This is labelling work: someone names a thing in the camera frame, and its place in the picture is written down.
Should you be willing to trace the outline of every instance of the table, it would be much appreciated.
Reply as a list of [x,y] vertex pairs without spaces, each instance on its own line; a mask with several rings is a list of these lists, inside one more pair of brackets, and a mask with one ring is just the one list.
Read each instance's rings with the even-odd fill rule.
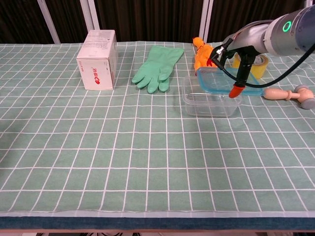
[[[185,50],[166,93],[131,82],[152,45]],[[0,229],[315,230],[314,111],[245,96],[187,115],[188,43],[119,42],[114,91],[87,91],[80,47],[0,45]],[[298,60],[267,56],[263,83]],[[314,68],[276,87],[314,90]]]

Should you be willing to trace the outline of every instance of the orange toy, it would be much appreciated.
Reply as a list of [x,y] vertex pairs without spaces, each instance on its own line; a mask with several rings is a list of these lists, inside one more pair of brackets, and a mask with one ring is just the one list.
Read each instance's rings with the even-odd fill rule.
[[200,67],[216,67],[214,63],[207,65],[207,60],[210,57],[213,47],[211,47],[209,44],[205,44],[204,41],[199,37],[193,38],[192,43],[198,48],[197,54],[195,55],[195,71]]

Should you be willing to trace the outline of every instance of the black cable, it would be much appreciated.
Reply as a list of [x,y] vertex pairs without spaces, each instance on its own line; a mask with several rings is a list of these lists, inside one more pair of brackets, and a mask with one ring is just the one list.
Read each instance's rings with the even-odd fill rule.
[[[278,78],[276,78],[275,80],[266,83],[266,84],[262,84],[262,85],[253,85],[253,84],[249,84],[249,83],[245,83],[246,86],[248,87],[252,87],[252,88],[265,88],[271,85],[274,85],[275,83],[281,81],[282,79],[284,79],[286,76],[288,76],[288,74],[290,74],[293,70],[295,70],[303,61],[305,61],[305,59],[312,54],[315,51],[315,44],[313,44],[304,54],[303,56],[301,56],[301,58],[293,65],[291,66],[285,73],[283,73],[281,76],[279,76]],[[231,79],[236,80],[236,78],[231,75],[224,67],[221,68],[221,70]]]

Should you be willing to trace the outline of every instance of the plastic container lid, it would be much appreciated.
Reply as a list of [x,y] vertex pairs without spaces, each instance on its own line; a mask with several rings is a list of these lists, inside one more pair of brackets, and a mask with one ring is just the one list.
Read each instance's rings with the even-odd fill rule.
[[227,94],[205,92],[196,76],[186,77],[182,83],[186,112],[192,116],[228,117],[242,102],[242,96],[230,98]]
[[[236,76],[238,68],[226,68],[226,70]],[[201,67],[196,73],[201,88],[211,94],[229,94],[235,83],[233,79],[216,67]],[[252,73],[250,73],[247,82],[259,85],[259,82],[255,79]],[[262,96],[263,89],[246,86],[242,95]]]

